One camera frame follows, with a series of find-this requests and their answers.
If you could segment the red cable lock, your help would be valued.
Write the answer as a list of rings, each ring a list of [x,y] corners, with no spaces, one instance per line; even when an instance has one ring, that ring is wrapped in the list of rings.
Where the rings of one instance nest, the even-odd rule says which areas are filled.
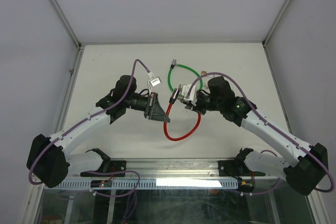
[[[199,142],[201,116],[193,111],[182,108],[182,103],[178,100],[177,89],[174,89],[170,97],[166,110],[168,116],[172,116],[170,123],[163,123],[163,133],[170,142]]]

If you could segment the silver keys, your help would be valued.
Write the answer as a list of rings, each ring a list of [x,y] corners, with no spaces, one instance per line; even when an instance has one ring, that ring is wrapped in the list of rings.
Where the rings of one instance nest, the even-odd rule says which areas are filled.
[[[178,86],[178,89],[177,89],[177,90],[178,90],[178,96],[177,96],[177,99],[180,100],[180,101],[182,101],[183,98],[184,98],[183,85],[180,84],[180,85]]]

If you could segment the green cable lock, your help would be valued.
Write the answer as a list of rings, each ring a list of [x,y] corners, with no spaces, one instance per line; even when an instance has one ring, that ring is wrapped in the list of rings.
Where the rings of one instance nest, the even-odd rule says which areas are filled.
[[[200,71],[180,64],[176,59],[173,59],[167,74],[168,88],[173,91],[180,84],[191,84],[200,75]]]

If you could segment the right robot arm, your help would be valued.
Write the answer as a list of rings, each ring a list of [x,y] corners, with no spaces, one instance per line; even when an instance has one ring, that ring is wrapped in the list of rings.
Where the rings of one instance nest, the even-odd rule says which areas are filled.
[[[285,132],[265,116],[244,94],[236,96],[229,82],[220,75],[208,81],[208,91],[197,90],[195,83],[181,88],[181,102],[187,109],[204,115],[219,112],[224,119],[253,133],[279,156],[263,154],[251,148],[241,150],[234,158],[234,168],[240,175],[262,172],[275,176],[301,195],[307,196],[327,176],[333,191],[335,182],[328,168],[327,149],[311,145]]]

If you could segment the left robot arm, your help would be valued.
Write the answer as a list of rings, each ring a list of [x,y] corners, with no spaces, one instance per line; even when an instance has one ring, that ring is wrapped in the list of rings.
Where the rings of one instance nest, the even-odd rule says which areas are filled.
[[[158,94],[140,95],[136,88],[136,79],[123,75],[81,121],[48,137],[37,135],[26,164],[30,176],[35,175],[48,188],[54,188],[74,174],[104,176],[112,172],[111,158],[102,150],[93,148],[81,154],[73,154],[73,151],[91,134],[122,117],[128,109],[143,112],[146,119],[169,123],[170,118],[160,106]]]

